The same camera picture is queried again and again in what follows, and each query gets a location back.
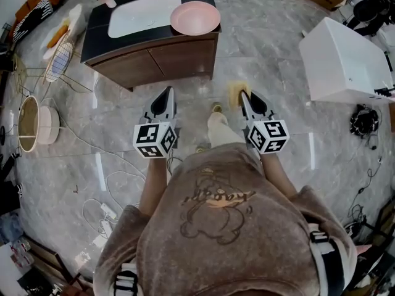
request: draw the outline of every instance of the marble floor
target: marble floor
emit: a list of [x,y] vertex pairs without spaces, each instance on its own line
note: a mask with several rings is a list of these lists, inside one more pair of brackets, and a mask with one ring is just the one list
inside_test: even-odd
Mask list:
[[[88,10],[98,5],[94,0],[68,0],[19,44],[17,54],[27,67],[44,67],[40,60],[42,39],[80,2]],[[241,111],[231,112],[228,107],[227,84],[244,80],[274,105],[279,118],[288,125],[291,139],[279,156],[298,189],[310,184],[340,221],[346,223],[355,194],[368,182],[367,170],[375,171],[378,157],[382,156],[381,168],[356,203],[364,206],[368,220],[373,223],[378,209],[389,199],[394,139],[388,107],[380,107],[378,147],[370,150],[349,132],[354,106],[310,101],[298,50],[301,31],[310,31],[326,16],[341,20],[340,14],[330,14],[308,0],[215,0],[215,3],[222,16],[222,32],[213,80],[189,78],[149,84],[129,92],[80,64],[77,55],[66,74],[94,93],[76,93],[61,80],[52,83],[47,91],[48,84],[42,85],[39,80],[34,95],[39,101],[44,95],[53,98],[64,121],[87,143],[70,130],[61,129],[53,145],[38,146],[17,160],[13,175],[24,187],[20,217],[26,233],[57,251],[71,272],[91,276],[101,252],[93,244],[97,232],[82,217],[84,201],[95,198],[120,213],[106,191],[105,177],[120,170],[136,173],[120,157],[146,172],[148,162],[132,146],[133,125],[137,124],[145,101],[168,85],[175,88],[178,102],[177,122],[181,127],[179,147],[175,150],[178,157],[185,158],[196,146],[208,144],[206,121],[214,101],[222,102],[230,126],[241,131],[245,124]],[[77,52],[81,51],[82,42],[83,36]],[[35,83],[36,78],[29,77],[25,86],[32,90]],[[17,122],[20,102],[14,79],[9,78],[1,114],[6,130]],[[52,100],[45,103],[54,105]],[[15,134],[14,128],[6,137],[1,149],[5,156],[17,147]],[[140,179],[121,172],[108,180],[108,187],[122,206],[137,203],[142,186]],[[102,218],[99,204],[88,202],[84,213],[98,227]]]

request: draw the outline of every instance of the black countertop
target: black countertop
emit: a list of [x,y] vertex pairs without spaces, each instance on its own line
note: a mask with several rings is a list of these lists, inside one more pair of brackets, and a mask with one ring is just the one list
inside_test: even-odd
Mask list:
[[[117,5],[120,6],[134,0],[115,1]],[[181,0],[181,3],[189,1],[203,1],[215,6],[214,0]],[[105,4],[93,9],[89,17],[88,28],[85,34],[81,54],[82,63],[123,47],[181,35],[181,33],[175,31],[169,25],[166,27],[151,28],[150,30],[140,31],[119,38],[111,38],[107,32],[113,10],[115,9],[110,9]],[[220,31],[220,25],[214,31]]]

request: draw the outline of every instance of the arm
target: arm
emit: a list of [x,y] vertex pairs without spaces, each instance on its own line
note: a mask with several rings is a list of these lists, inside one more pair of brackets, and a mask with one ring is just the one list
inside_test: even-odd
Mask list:
[[148,173],[139,210],[148,216],[152,216],[160,199],[167,187],[166,158],[151,159],[148,165]]
[[269,182],[283,193],[287,198],[296,195],[296,189],[284,172],[283,166],[276,154],[260,155],[264,173]]

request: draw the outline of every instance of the yellow sponge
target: yellow sponge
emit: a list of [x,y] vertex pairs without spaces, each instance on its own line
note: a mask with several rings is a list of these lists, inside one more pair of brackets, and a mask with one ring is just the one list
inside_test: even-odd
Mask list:
[[251,88],[245,81],[231,81],[228,84],[229,107],[236,110],[241,106],[240,92],[244,90],[247,95],[251,96]]

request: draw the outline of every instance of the vanity cabinet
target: vanity cabinet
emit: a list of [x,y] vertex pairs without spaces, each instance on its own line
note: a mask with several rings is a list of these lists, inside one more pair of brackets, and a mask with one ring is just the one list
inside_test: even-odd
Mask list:
[[143,84],[207,75],[212,78],[218,32],[141,43],[104,54],[86,64],[132,90]]

